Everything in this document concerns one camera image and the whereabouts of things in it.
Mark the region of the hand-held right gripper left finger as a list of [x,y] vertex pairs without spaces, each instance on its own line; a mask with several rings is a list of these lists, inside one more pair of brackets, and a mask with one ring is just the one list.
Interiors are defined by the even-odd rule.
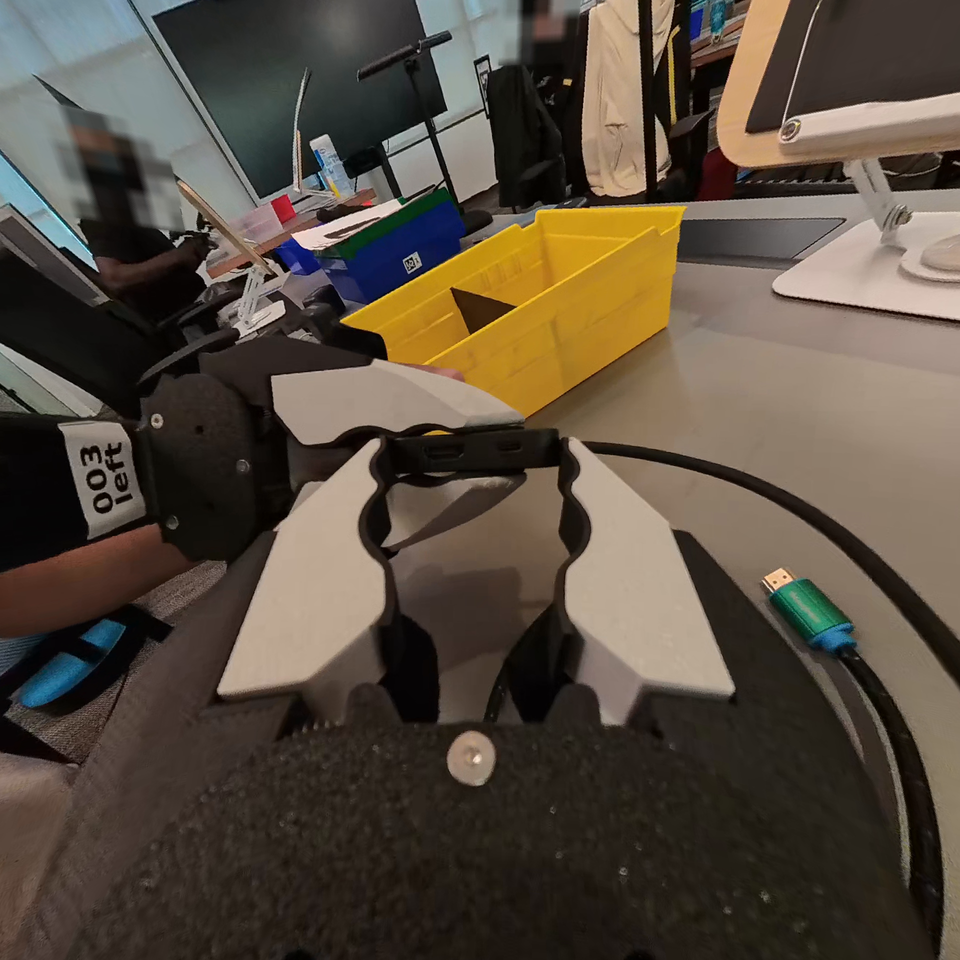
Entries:
[[397,605],[380,548],[388,468],[387,440],[371,439],[297,496],[223,669],[223,701],[292,693],[321,722],[342,722],[350,693],[382,678],[381,632]]

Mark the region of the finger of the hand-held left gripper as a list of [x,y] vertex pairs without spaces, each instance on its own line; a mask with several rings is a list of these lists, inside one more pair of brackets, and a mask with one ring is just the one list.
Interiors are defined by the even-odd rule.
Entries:
[[522,413],[435,370],[374,360],[366,366],[270,378],[273,413],[305,447],[362,433],[390,437],[524,426]]
[[401,479],[385,494],[390,532],[381,549],[396,554],[470,523],[509,498],[526,479],[524,472]]

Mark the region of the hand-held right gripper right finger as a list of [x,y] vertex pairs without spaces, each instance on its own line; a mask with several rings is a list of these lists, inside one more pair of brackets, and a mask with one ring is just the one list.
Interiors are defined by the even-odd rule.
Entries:
[[605,725],[653,697],[736,694],[669,522],[577,438],[561,443],[558,631],[563,669],[596,694]]

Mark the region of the dark grey hdmi switch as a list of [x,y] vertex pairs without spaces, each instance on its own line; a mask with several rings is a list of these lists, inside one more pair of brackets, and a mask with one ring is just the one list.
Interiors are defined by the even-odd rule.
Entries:
[[509,428],[391,438],[396,474],[507,475],[558,467],[563,450],[554,429]]

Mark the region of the yellow plastic bin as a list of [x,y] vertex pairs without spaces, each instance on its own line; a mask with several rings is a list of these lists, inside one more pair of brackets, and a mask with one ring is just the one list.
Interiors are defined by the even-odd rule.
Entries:
[[[683,205],[540,209],[348,315],[531,416],[665,330]],[[469,335],[452,288],[514,309]]]

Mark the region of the person's left forearm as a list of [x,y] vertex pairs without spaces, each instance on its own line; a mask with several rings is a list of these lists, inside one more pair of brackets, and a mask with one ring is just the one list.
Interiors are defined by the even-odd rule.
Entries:
[[98,620],[196,565],[152,525],[7,570],[1,575],[1,638]]

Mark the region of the black bin divider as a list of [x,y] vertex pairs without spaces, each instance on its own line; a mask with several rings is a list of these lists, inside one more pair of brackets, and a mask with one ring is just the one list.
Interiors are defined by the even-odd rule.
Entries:
[[450,290],[468,335],[484,330],[515,309],[510,303],[458,288]]

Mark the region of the black office chair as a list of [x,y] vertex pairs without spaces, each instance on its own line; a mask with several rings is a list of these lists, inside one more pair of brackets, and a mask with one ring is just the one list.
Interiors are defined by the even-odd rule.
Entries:
[[197,373],[199,355],[233,346],[232,328],[187,342],[182,331],[161,329],[124,304],[92,306],[67,292],[6,247],[1,253],[1,343],[137,420],[141,399],[162,373]]

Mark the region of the wooden framed tablet on stand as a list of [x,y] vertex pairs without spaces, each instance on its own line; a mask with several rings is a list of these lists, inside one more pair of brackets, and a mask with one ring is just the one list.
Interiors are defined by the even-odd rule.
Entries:
[[233,329],[241,339],[249,338],[282,318],[279,306],[261,306],[268,294],[278,293],[289,274],[257,252],[254,245],[243,238],[184,180],[175,177],[176,187],[183,198],[198,211],[206,222],[218,231],[246,264],[246,281],[243,294],[237,301],[236,321]]

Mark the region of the white blue wipes canister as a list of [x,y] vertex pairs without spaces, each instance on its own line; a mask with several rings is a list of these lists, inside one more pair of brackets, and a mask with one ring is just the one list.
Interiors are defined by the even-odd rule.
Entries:
[[323,189],[341,200],[353,198],[354,182],[347,174],[331,137],[327,134],[315,137],[309,142],[309,147],[318,163],[318,179]]

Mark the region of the black jacket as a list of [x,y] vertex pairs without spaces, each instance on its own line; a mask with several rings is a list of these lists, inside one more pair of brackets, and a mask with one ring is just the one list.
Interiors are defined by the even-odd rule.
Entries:
[[562,136],[529,71],[520,64],[492,71],[486,103],[500,206],[527,210],[565,201]]

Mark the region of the large black screen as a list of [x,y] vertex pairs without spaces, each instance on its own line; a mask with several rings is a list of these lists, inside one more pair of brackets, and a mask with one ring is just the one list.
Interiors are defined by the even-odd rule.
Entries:
[[[402,65],[362,82],[359,68],[430,35],[412,1],[176,2],[150,14],[175,66],[265,199],[303,172],[318,174],[313,138],[328,135],[351,180],[386,160],[385,146],[423,123]],[[418,85],[433,118],[448,104],[434,51]]]

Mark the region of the black stand with bar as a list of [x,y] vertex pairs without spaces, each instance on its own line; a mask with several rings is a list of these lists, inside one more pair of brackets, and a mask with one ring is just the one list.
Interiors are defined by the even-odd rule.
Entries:
[[427,137],[433,148],[436,161],[438,162],[438,168],[442,176],[445,189],[449,194],[455,209],[461,217],[462,225],[464,227],[464,235],[471,236],[478,234],[482,230],[486,229],[486,227],[491,226],[493,223],[493,215],[485,210],[465,210],[463,208],[454,187],[450,170],[439,141],[433,115],[427,106],[426,97],[423,94],[418,81],[418,74],[421,69],[421,59],[428,52],[451,41],[452,34],[448,30],[430,34],[426,36],[426,38],[419,40],[414,44],[402,46],[399,49],[390,52],[390,54],[381,56],[378,59],[362,66],[357,71],[356,79],[358,82],[362,83],[390,69],[393,66],[401,65],[403,67],[403,70],[414,92],[414,99],[417,103],[421,120],[426,128]]

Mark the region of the white tablet stand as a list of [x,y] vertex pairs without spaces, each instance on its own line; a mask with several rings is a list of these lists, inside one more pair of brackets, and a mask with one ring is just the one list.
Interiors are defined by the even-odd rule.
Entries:
[[793,300],[865,308],[958,323],[959,216],[914,212],[895,197],[881,150],[901,140],[958,136],[957,92],[908,101],[874,101],[817,112],[787,111],[778,134],[785,149],[843,148],[857,156],[844,172],[869,219],[802,259],[773,284]]

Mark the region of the cream jacket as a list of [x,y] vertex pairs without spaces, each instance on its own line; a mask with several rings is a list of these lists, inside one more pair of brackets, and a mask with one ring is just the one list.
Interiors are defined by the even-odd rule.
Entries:
[[582,158],[601,200],[646,190],[639,24],[637,1],[600,2],[586,14]]

